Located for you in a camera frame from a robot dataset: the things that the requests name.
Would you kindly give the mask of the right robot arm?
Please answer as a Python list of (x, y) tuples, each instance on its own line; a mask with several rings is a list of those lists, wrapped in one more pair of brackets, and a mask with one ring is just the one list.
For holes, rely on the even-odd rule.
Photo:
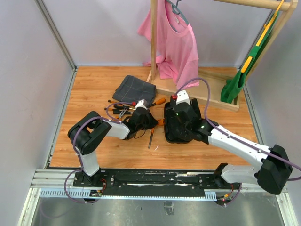
[(289, 180), (293, 169), (283, 147), (254, 143), (214, 121), (202, 118), (197, 99), (189, 99), (186, 92), (170, 97), (164, 116), (168, 142), (203, 142), (227, 150), (250, 163), (250, 166), (221, 163), (213, 176), (216, 187), (224, 188), (233, 183), (258, 184), (266, 192), (278, 195)]

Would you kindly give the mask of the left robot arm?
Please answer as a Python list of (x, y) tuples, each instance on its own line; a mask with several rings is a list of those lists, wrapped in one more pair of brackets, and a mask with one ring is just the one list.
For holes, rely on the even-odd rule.
[(153, 129), (159, 124), (150, 110), (138, 107), (131, 116), (122, 121), (110, 121), (95, 111), (91, 111), (71, 127), (67, 136), (78, 155), (81, 170), (77, 178), (83, 177), (84, 183), (96, 186), (101, 181), (101, 168), (97, 161), (96, 148), (105, 137), (130, 140), (140, 130)]

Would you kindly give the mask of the black plastic tool case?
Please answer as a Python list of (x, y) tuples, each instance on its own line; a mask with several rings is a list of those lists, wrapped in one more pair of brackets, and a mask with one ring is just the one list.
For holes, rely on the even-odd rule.
[(201, 113), (197, 99), (190, 100), (190, 105), (176, 101), (170, 97), (170, 102), (164, 106), (164, 134), (167, 142), (186, 144), (194, 139), (193, 129), (199, 125)]

